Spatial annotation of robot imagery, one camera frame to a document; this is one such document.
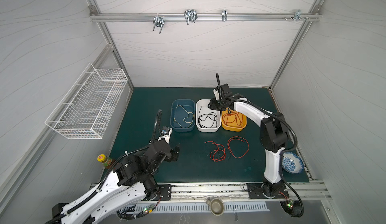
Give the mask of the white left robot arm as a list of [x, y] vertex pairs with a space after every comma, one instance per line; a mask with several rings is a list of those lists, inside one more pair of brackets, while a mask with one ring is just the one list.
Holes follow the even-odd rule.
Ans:
[[128, 205], [151, 200], [159, 192], [154, 179], [161, 163], [177, 161], [180, 145], [160, 139], [126, 153], [114, 163], [101, 182], [65, 205], [53, 208], [50, 224], [98, 224]]

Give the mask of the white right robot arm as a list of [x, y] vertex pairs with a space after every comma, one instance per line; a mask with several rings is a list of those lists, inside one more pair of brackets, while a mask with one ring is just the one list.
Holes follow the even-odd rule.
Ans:
[[260, 143], [265, 149], [265, 171], [262, 187], [263, 195], [274, 198], [284, 187], [281, 172], [281, 154], [289, 140], [288, 128], [281, 115], [253, 104], [240, 94], [233, 94], [227, 84], [218, 85], [213, 90], [208, 108], [223, 111], [235, 110], [255, 122], [260, 129]]

